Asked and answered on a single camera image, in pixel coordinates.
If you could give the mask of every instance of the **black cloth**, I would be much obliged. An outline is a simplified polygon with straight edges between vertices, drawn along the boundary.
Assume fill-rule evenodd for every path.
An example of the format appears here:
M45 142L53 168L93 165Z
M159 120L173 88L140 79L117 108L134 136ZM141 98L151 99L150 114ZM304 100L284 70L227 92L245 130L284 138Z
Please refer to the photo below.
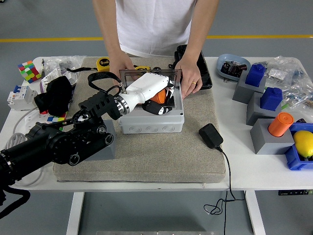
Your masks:
M39 112L48 111L53 116L61 116L68 111L72 98L72 86L65 76L58 77L48 83L46 93L35 97Z

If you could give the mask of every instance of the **yellow fruit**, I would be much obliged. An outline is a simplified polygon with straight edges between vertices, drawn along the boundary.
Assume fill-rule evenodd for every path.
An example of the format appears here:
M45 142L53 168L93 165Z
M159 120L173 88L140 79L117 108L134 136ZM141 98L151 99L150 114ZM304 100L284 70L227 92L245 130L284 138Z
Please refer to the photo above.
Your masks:
M297 131L293 140L298 153L305 158L313 155L313 133L310 131Z

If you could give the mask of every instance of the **gray box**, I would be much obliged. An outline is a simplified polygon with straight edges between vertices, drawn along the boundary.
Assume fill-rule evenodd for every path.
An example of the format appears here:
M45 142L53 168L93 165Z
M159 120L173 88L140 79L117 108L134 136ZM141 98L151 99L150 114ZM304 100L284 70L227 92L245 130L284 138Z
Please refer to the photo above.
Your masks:
M279 105L275 111L261 108L262 93L255 92L246 107L246 124L253 126L259 118L275 118L281 111L282 107Z
M263 77L259 87L246 84L246 77L249 71L242 71L241 76L237 82L233 100L239 101L244 104L248 104L253 96L254 92L264 93L266 78Z
M116 147L116 132L114 129L113 121L112 120L104 120L103 121L105 126L107 127L107 133L113 135L113 142L101 149L99 152L93 154L85 161L98 161L98 160L112 160L115 159L115 147Z
M177 133L185 122L181 91L174 90L175 106L168 113L154 115L142 108L134 109L118 120L123 134Z
M273 121L274 118L258 119L250 130L255 154L284 154L294 144L289 129L281 137L268 132L268 126Z

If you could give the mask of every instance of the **white wire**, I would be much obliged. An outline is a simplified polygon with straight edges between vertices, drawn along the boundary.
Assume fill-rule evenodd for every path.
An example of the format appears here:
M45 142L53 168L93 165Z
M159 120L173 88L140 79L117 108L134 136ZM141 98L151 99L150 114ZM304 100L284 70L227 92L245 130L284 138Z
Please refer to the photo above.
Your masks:
M13 128L13 135L9 138L8 142L6 143L6 147L5 147L4 149L11 148L11 147L13 147L13 146L16 146L16 145L18 145L18 144L20 144L20 143L26 141L26 137L25 137L24 134L22 134L22 133L15 133L15 131L16 131L16 128L17 128L17 126L19 125L20 121L22 121L23 118L25 118L28 114L30 114L31 112L33 112L33 111L36 110L36 109L38 109L38 107L35 107L35 108L29 110L26 114L24 114L24 115L16 122L16 124L15 124L15 126L14 126L14 128ZM15 182L15 184L17 184L17 185L19 185L19 186L30 186L30 185L36 183L36 182L40 179L40 177L41 177L42 174L43 174L43 168L41 167L41 168L40 168L39 176L38 176L35 180L33 180L32 182L28 182L28 183L26 183L26 184L22 184L21 182Z

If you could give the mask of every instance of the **blue tray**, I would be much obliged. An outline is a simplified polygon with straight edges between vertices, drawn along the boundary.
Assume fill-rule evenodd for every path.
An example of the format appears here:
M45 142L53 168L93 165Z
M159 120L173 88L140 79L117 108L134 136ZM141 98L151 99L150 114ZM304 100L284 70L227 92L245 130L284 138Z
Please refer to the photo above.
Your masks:
M313 123L300 123L295 122L289 128L292 136L301 130L313 132ZM302 170L302 169L313 169L313 161L302 161L300 160L299 154L295 147L295 144L287 150L285 153L287 158L287 166L290 170Z
M217 59L217 65L216 65L217 73L222 77L225 77L225 78L228 78L228 79L231 79L234 81L238 81L239 78L221 72L221 68L222 68L222 66L226 60L234 61L234 62L238 62L240 64L246 65L247 71L249 71L251 68L250 62L243 57L240 57L237 55L231 55L231 54L223 54L223 55L219 56L219 58Z

